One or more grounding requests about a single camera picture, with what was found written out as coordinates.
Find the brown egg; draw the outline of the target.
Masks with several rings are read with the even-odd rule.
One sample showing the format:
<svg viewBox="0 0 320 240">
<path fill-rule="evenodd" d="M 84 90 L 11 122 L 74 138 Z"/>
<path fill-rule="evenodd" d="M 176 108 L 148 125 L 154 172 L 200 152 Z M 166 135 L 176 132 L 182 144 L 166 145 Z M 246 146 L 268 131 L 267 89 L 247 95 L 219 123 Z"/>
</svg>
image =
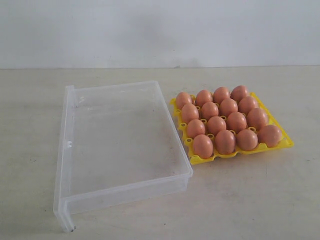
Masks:
<svg viewBox="0 0 320 240">
<path fill-rule="evenodd" d="M 220 131 L 226 130 L 225 120 L 220 116 L 213 116 L 207 122 L 207 130 L 209 134 L 216 136 Z"/>
<path fill-rule="evenodd" d="M 244 114 L 248 114 L 252 109 L 258 108 L 259 104 L 257 100 L 252 96 L 246 96 L 238 103 L 238 111 Z"/>
<path fill-rule="evenodd" d="M 186 134 L 188 138 L 194 139 L 198 135 L 206 134 L 205 124 L 199 119 L 191 120 L 186 127 Z"/>
<path fill-rule="evenodd" d="M 282 131 L 276 125 L 266 125 L 257 134 L 258 141 L 266 144 L 268 148 L 273 148 L 282 140 Z"/>
<path fill-rule="evenodd" d="M 195 97 L 195 105 L 202 107 L 207 102 L 212 102 L 213 96 L 209 90 L 201 90 Z"/>
<path fill-rule="evenodd" d="M 193 139 L 193 152 L 202 159 L 208 159 L 213 154 L 213 143 L 212 140 L 204 134 L 197 135 Z"/>
<path fill-rule="evenodd" d="M 192 103 L 185 104 L 181 109 L 181 120 L 183 123 L 188 124 L 194 119 L 199 119 L 199 110 Z"/>
<path fill-rule="evenodd" d="M 262 108 L 253 108 L 246 117 L 247 125 L 254 127 L 257 131 L 269 124 L 269 117 Z"/>
<path fill-rule="evenodd" d="M 247 119 L 241 112 L 235 111 L 227 117 L 226 126 L 228 130 L 232 130 L 238 134 L 247 128 Z"/>
<path fill-rule="evenodd" d="M 224 99 L 219 105 L 219 114 L 228 117 L 231 113 L 238 111 L 238 104 L 232 98 Z"/>
<path fill-rule="evenodd" d="M 211 117 L 219 115 L 219 108 L 214 102 L 208 101 L 201 107 L 200 115 L 208 121 Z"/>
<path fill-rule="evenodd" d="M 229 155 L 235 150 L 236 139 L 230 130 L 221 130 L 215 136 L 214 141 L 217 151 L 222 155 Z"/>
<path fill-rule="evenodd" d="M 230 96 L 231 96 L 231 94 L 230 94 L 228 88 L 225 87 L 225 86 L 218 87 L 218 88 L 214 91 L 214 93 L 213 93 L 213 95 L 212 95 L 212 97 L 213 97 L 213 102 L 214 102 L 214 103 L 217 103 L 217 104 L 219 104 L 219 105 L 221 104 L 221 102 L 222 102 L 223 100 L 230 98 Z"/>
<path fill-rule="evenodd" d="M 192 104 L 192 97 L 187 92 L 180 92 L 175 98 L 175 104 L 177 109 L 181 110 L 184 105 Z"/>
<path fill-rule="evenodd" d="M 258 145 L 258 137 L 254 131 L 243 129 L 236 135 L 236 144 L 243 151 L 252 151 Z"/>
<path fill-rule="evenodd" d="M 245 85 L 238 85 L 232 90 L 230 98 L 239 103 L 243 98 L 248 97 L 249 95 L 250 92 Z"/>
</svg>

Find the clear plastic storage box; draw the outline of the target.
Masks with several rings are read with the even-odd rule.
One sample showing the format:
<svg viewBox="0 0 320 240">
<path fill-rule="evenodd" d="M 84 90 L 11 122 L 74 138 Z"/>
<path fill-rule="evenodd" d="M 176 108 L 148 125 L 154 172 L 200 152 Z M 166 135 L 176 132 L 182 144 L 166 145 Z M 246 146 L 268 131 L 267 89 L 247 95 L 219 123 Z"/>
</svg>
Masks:
<svg viewBox="0 0 320 240">
<path fill-rule="evenodd" d="M 157 81 L 65 88 L 53 212 L 73 214 L 187 189 L 193 169 Z"/>
</svg>

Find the yellow plastic egg tray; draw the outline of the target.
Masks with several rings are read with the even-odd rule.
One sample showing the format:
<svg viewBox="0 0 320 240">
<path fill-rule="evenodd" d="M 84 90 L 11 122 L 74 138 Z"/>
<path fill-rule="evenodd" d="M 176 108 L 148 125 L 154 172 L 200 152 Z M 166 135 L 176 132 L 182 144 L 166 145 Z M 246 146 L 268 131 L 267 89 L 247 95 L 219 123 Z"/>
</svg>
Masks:
<svg viewBox="0 0 320 240">
<path fill-rule="evenodd" d="M 191 165 L 197 165 L 197 164 L 202 164 L 202 163 L 207 163 L 207 162 L 212 162 L 215 160 L 215 158 L 223 158 L 223 159 L 229 159 L 235 157 L 237 154 L 242 154 L 242 155 L 251 155 L 251 154 L 257 154 L 257 153 L 262 153 L 262 152 L 267 152 L 267 151 L 273 151 L 273 150 L 280 150 L 280 149 L 285 149 L 285 148 L 292 148 L 295 144 L 292 141 L 292 139 L 289 137 L 287 132 L 283 129 L 283 127 L 278 123 L 276 118 L 270 113 L 268 108 L 264 105 L 264 103 L 260 100 L 260 98 L 256 95 L 255 92 L 251 92 L 250 96 L 255 98 L 257 101 L 259 107 L 263 109 L 269 119 L 269 124 L 277 126 L 281 130 L 281 140 L 279 143 L 274 146 L 274 147 L 268 147 L 265 143 L 258 143 L 256 148 L 250 151 L 245 151 L 241 149 L 240 147 L 236 146 L 233 153 L 231 154 L 220 154 L 216 149 L 213 150 L 213 154 L 209 158 L 201 158 L 198 155 L 194 154 L 193 150 L 193 139 L 189 138 L 187 136 L 187 124 L 182 122 L 182 114 L 181 110 L 177 108 L 176 106 L 176 99 L 172 98 L 170 100 L 170 104 L 173 106 L 173 115 L 177 118 L 177 130 L 182 132 L 182 137 L 181 141 L 184 146 L 188 148 L 187 150 L 187 156 L 189 159 L 189 163 Z"/>
</svg>

